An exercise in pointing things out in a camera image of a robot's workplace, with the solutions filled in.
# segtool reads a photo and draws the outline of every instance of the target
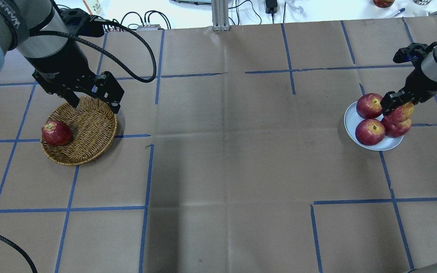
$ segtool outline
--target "plate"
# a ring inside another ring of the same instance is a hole
[[[383,117],[384,116],[381,114],[380,116],[377,117],[377,119],[381,121]],[[357,143],[359,146],[364,147],[365,149],[372,150],[372,151],[387,151],[399,145],[399,143],[401,143],[402,139],[404,138],[403,135],[398,138],[391,138],[389,136],[386,136],[385,138],[383,138],[381,142],[377,143],[376,145],[372,145],[372,146],[363,145],[357,140],[357,137],[355,137],[355,129],[357,129],[357,125],[363,120],[364,119],[361,116],[359,116],[357,113],[357,102],[354,102],[347,108],[347,111],[345,111],[345,118],[344,118],[345,130],[347,130],[348,136],[355,143]]]

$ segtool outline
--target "metal bracket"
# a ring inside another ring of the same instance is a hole
[[[214,31],[229,31],[229,8],[226,0],[212,0],[212,22]]]

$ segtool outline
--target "red apple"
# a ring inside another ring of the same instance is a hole
[[[382,125],[385,127],[385,135],[391,138],[398,138],[401,135],[405,135],[412,126],[411,119],[406,119],[401,123],[390,123],[386,119],[382,119]]]
[[[385,120],[390,123],[401,123],[406,121],[412,116],[414,112],[414,104],[412,102],[408,102],[396,109],[392,110],[390,114],[384,116]]]
[[[41,128],[43,139],[54,146],[63,146],[70,142],[72,131],[64,122],[49,121]]]
[[[375,93],[363,95],[357,101],[357,113],[364,119],[375,119],[382,114],[382,96]]]
[[[376,145],[385,137],[385,128],[377,119],[364,119],[357,125],[355,137],[363,145]]]

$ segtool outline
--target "white surface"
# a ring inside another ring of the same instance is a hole
[[[376,119],[381,121],[384,116],[381,114]],[[357,140],[357,137],[355,137],[355,129],[357,129],[357,125],[363,121],[364,119],[357,114],[357,102],[354,102],[351,104],[347,111],[345,111],[345,117],[344,117],[344,123],[345,123],[345,129],[347,130],[348,136],[358,145],[361,147],[364,147],[365,149],[372,150],[372,151],[387,151],[390,149],[395,148],[397,145],[399,145],[404,138],[404,136],[400,136],[398,138],[390,138],[386,136],[383,138],[383,140],[376,145],[372,146],[366,146],[360,143]]]
[[[212,25],[211,5],[194,5],[191,3],[177,3],[172,0],[99,0],[104,8],[106,19],[122,19],[124,14],[135,11],[144,15],[148,10],[158,10],[166,14],[171,21],[172,28],[197,28]],[[291,22],[312,22],[331,20],[352,20],[352,19],[378,19],[393,14],[396,10],[405,8],[398,17],[427,16],[427,12],[437,11],[437,0],[425,6],[415,4],[412,0],[395,0],[392,7],[378,8],[372,0],[286,0],[294,6],[301,6],[304,12],[286,5],[286,23]],[[55,0],[57,4],[67,5],[71,8],[86,10],[82,0]],[[252,0],[254,8],[262,17],[265,24],[272,23],[270,14],[265,13],[264,0]],[[229,6],[234,6],[234,0],[229,0]],[[283,22],[283,9],[285,0],[278,0],[279,11],[275,14],[275,22]],[[250,3],[239,7],[241,24],[259,24],[258,17],[253,13]],[[230,10],[229,16],[237,22],[235,9]],[[129,15],[125,23],[139,22],[136,15]],[[151,16],[152,23],[159,23],[165,26],[163,19],[158,14]]]

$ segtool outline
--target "basket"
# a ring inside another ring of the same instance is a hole
[[[111,145],[118,129],[118,118],[103,101],[81,97],[77,108],[67,102],[50,114],[47,121],[60,121],[72,130],[72,139],[64,146],[47,144],[41,135],[43,151],[52,161],[75,166],[99,157]]]

